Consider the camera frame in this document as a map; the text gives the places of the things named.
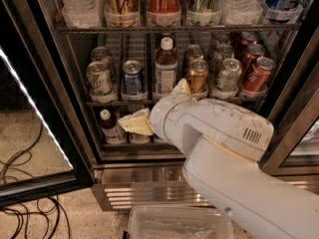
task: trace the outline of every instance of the speckled floor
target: speckled floor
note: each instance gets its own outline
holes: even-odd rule
[[[37,137],[40,129],[40,121],[33,112],[10,112],[0,113],[0,160],[3,162],[17,151],[28,147]],[[62,157],[47,132],[43,130],[39,142],[32,148],[32,158],[19,169],[22,169],[33,176],[40,176],[69,169],[68,164]],[[19,159],[23,163],[28,159],[28,155]],[[11,170],[10,180],[22,180],[30,178],[27,173]],[[130,212],[103,212],[97,203],[91,189],[83,189],[59,196],[59,202],[65,209],[70,223],[70,232],[73,239],[121,239],[123,232],[128,228]],[[47,228],[47,221],[44,215],[39,215],[37,204],[43,212],[52,208],[53,203],[49,199],[41,199],[25,203],[25,206],[31,212],[38,214],[30,215],[28,230],[26,228],[26,216],[24,216],[21,232],[15,238],[44,238]],[[21,205],[10,206],[10,208],[25,212]],[[45,238],[52,232],[58,211],[50,212],[49,231]],[[8,215],[0,212],[0,238],[12,238],[19,220],[15,215]],[[248,233],[233,223],[235,239],[253,239]],[[52,238],[69,238],[67,220],[62,210],[60,213],[60,222]]]

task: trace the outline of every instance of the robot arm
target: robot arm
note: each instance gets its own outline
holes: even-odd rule
[[[226,102],[172,93],[150,122],[186,155],[189,185],[256,238],[319,237],[319,196],[258,167],[273,134],[269,121]]]

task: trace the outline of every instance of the vent slot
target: vent slot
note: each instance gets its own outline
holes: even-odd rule
[[[247,128],[242,137],[251,141],[251,142],[259,143],[259,140],[261,138],[261,134],[259,132],[256,132],[254,130]]]

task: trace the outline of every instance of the white bottle cap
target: white bottle cap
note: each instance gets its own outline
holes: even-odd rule
[[[170,38],[170,37],[162,38],[160,41],[160,47],[166,51],[171,50],[172,49],[172,38]]]
[[[102,120],[108,120],[111,117],[111,114],[108,110],[104,109],[104,110],[101,110],[100,116]]]

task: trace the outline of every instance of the refrigerator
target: refrigerator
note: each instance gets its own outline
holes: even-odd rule
[[[91,187],[104,211],[148,204],[209,206],[184,180],[185,157],[177,148],[154,136],[147,143],[131,143],[127,135],[126,143],[107,144],[99,128],[103,109],[123,117],[138,109],[151,110],[157,102],[156,33],[174,35],[180,65],[188,45],[199,44],[207,51],[211,33],[258,33],[277,68],[268,91],[263,97],[226,101],[273,123],[273,139],[259,162],[265,173],[319,193],[319,0],[301,0],[303,12],[293,24],[212,26],[187,25],[182,1],[178,26],[148,26],[147,0],[140,0],[140,26],[107,27],[103,20],[101,27],[77,28],[63,20],[62,0],[1,0],[1,70],[16,82],[14,96],[24,96],[23,109],[39,115],[66,163],[65,169],[51,169],[49,174],[10,183],[2,179],[1,207],[85,187]],[[104,104],[92,101],[86,75],[91,52],[98,46],[113,53],[117,71],[116,99]],[[143,101],[122,98],[126,60],[137,60],[145,69],[148,94]]]

